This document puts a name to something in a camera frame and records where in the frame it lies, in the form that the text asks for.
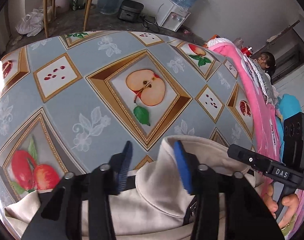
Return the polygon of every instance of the blue fabric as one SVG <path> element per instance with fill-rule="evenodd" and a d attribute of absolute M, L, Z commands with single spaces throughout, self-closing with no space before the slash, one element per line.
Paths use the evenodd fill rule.
<path fill-rule="evenodd" d="M 276 126 L 277 126 L 277 131 L 279 133 L 279 142 L 281 144 L 281 149 L 279 151 L 279 156 L 280 156 L 280 161 L 282 162 L 283 159 L 283 152 L 284 152 L 284 141 L 283 141 L 283 136 L 284 136 L 284 120 L 301 112 L 301 106 L 300 102 L 297 100 L 295 96 L 291 96 L 289 94 L 284 94 L 283 98 L 279 99 L 279 111 L 281 115 L 283 116 L 283 122 L 276 117 Z"/>

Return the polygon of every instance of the finger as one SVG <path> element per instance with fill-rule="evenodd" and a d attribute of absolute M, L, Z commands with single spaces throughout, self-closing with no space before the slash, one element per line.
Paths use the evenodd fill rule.
<path fill-rule="evenodd" d="M 298 208 L 298 204 L 299 204 L 299 199 L 298 196 L 296 194 L 291 194 L 289 196 L 286 196 L 282 199 L 282 204 L 284 206 L 288 206 L 287 211 L 285 212 L 281 222 L 279 223 L 279 227 L 283 228 L 284 226 L 287 225 L 287 223 L 289 223 L 293 217 L 293 215 L 295 214 L 297 208 Z"/>
<path fill-rule="evenodd" d="M 272 197 L 266 194 L 263 196 L 263 201 L 270 212 L 275 212 L 277 210 L 277 203 L 272 199 Z"/>
<path fill-rule="evenodd" d="M 266 193 L 268 196 L 272 197 L 273 192 L 274 192 L 273 185 L 272 185 L 272 183 L 270 183 L 269 185 L 267 185 Z"/>

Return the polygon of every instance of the concrete floor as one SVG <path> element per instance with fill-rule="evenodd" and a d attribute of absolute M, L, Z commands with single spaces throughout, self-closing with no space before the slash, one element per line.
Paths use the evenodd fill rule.
<path fill-rule="evenodd" d="M 54 22 L 49 24 L 49 36 L 60 36 L 69 33 L 77 33 L 83 31 L 84 23 L 84 10 L 68 11 L 61 15 L 58 15 Z M 173 32 L 164 28 L 159 28 L 159 34 L 168 35 L 175 38 L 179 38 L 190 43 L 197 45 L 203 45 L 204 40 L 194 34 L 185 35 L 183 32 Z M 87 24 L 87 31 L 98 31 L 98 30 L 116 30 L 116 31 L 143 31 L 148 32 L 142 23 L 129 23 L 121 21 L 117 18 L 117 14 L 104 15 L 99 13 L 95 8 L 91 9 L 89 20 Z M 31 44 L 45 39 L 44 30 L 38 33 L 36 36 L 27 37 L 26 35 L 18 41 L 15 45 L 11 45 L 13 40 L 10 41 L 6 47 L 7 54 L 15 49 L 21 48 L 25 45 Z"/>

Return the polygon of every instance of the black hair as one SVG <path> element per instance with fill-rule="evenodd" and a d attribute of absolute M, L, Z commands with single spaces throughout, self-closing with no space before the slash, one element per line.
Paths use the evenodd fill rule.
<path fill-rule="evenodd" d="M 272 83 L 272 76 L 276 70 L 276 63 L 275 63 L 274 55 L 268 51 L 262 52 L 261 55 L 264 55 L 266 58 L 266 65 L 269 67 L 265 71 L 270 76 L 271 83 Z"/>

